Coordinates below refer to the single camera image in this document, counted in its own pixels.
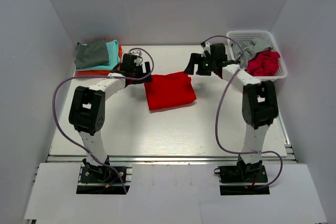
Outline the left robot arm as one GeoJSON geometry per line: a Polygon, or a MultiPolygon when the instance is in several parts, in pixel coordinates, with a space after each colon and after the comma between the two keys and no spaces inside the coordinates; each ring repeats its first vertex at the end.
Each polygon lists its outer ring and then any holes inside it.
{"type": "Polygon", "coordinates": [[[93,176],[101,182],[110,178],[111,168],[108,161],[101,129],[105,122],[106,101],[118,91],[129,85],[152,81],[153,69],[150,62],[143,62],[144,50],[133,48],[124,53],[121,62],[112,69],[108,77],[88,86],[75,88],[69,123],[73,125],[82,139],[87,152],[85,163],[93,168],[93,176]]]}

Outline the red t-shirt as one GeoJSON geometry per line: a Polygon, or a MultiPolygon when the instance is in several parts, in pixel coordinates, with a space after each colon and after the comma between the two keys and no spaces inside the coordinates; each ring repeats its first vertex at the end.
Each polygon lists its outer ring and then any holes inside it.
{"type": "Polygon", "coordinates": [[[183,72],[154,74],[144,87],[150,111],[185,106],[196,100],[191,77],[183,72]]]}

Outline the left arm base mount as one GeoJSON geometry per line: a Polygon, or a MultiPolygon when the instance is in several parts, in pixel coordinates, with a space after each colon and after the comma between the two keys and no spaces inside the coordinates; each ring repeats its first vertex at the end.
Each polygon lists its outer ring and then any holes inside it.
{"type": "Polygon", "coordinates": [[[84,158],[80,169],[77,195],[126,195],[131,184],[131,167],[91,165],[84,158]]]}

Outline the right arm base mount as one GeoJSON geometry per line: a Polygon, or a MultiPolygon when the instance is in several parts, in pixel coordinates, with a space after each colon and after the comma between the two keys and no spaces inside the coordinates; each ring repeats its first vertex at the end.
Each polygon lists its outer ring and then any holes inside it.
{"type": "Polygon", "coordinates": [[[236,165],[219,166],[214,169],[219,177],[222,196],[269,195],[270,190],[265,166],[262,161],[245,164],[239,160],[236,165]]]}

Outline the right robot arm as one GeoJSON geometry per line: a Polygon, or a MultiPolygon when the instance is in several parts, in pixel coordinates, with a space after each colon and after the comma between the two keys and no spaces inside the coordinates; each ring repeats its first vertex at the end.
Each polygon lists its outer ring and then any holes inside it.
{"type": "Polygon", "coordinates": [[[266,133],[278,116],[275,85],[272,81],[261,81],[246,72],[238,63],[227,59],[223,43],[202,42],[201,54],[192,53],[185,74],[210,76],[212,73],[228,82],[217,108],[215,138],[217,145],[227,153],[238,155],[238,177],[247,182],[256,175],[261,166],[261,155],[266,133]],[[219,113],[229,86],[233,85],[242,95],[242,116],[246,123],[243,148],[240,152],[221,146],[218,136],[219,113]]]}

